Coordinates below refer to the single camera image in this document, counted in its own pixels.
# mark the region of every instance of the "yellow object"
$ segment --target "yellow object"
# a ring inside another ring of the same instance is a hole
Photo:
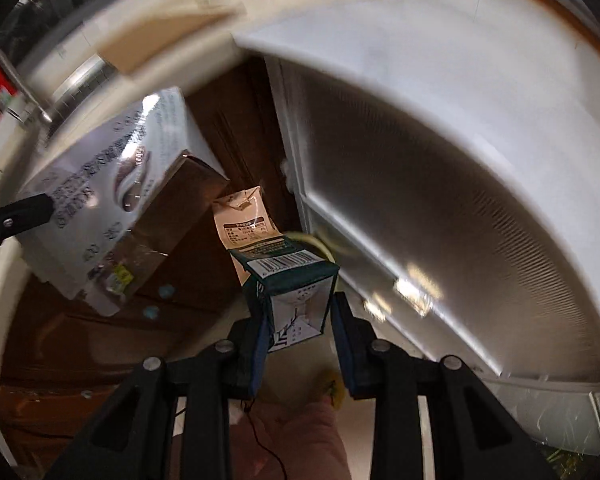
[[[116,275],[118,281],[122,284],[122,288],[124,289],[129,283],[131,283],[134,279],[134,276],[128,269],[122,265],[117,264],[113,268],[113,272]]]
[[[297,231],[289,231],[288,233],[285,233],[285,236],[290,240],[296,240],[298,242],[303,242],[305,244],[309,244],[315,247],[322,253],[322,255],[325,258],[327,258],[327,260],[329,260],[332,263],[336,262],[329,248],[324,243],[322,243],[322,241],[318,240],[318,238],[316,238],[315,236]]]
[[[311,400],[319,401],[324,396],[329,396],[331,397],[333,409],[339,410],[344,402],[345,392],[344,381],[340,372],[324,370],[315,381],[314,395]]]

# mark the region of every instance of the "wooden door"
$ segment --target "wooden door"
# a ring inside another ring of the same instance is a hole
[[[298,229],[296,204],[280,171],[285,154],[263,60],[247,60],[186,101],[230,190],[262,186],[279,229]],[[101,317],[32,276],[11,325],[0,379],[0,426],[18,462],[41,473],[48,469],[67,437],[133,366],[149,355],[167,357],[181,341],[200,336],[238,293],[211,211],[115,316]]]

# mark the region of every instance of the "barcode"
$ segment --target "barcode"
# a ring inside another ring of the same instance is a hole
[[[298,251],[297,253],[253,260],[247,265],[250,266],[258,276],[266,278],[276,272],[282,272],[282,270],[294,269],[296,267],[302,267],[321,261],[323,261],[323,259],[320,256],[316,256],[309,251]]]

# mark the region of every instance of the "blue dot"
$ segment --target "blue dot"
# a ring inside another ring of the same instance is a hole
[[[142,311],[142,314],[151,321],[155,321],[160,315],[160,308],[155,305],[146,306]]]
[[[161,285],[158,288],[158,295],[163,300],[170,300],[175,293],[176,293],[176,288],[173,285],[171,285],[171,283],[167,283],[166,285]]]

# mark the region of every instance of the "sticker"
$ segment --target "sticker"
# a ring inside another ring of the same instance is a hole
[[[105,286],[113,294],[122,294],[126,286],[133,281],[133,274],[122,264],[113,268],[113,273],[107,276]]]
[[[261,258],[253,260],[247,265],[261,278],[266,278],[283,270],[295,269],[317,262],[323,262],[320,256],[316,256],[310,251],[303,250],[297,253],[283,254],[282,256],[272,256],[271,258]]]
[[[236,246],[260,240],[262,235],[267,234],[267,225],[262,216],[237,224],[224,224],[222,227],[226,237]]]

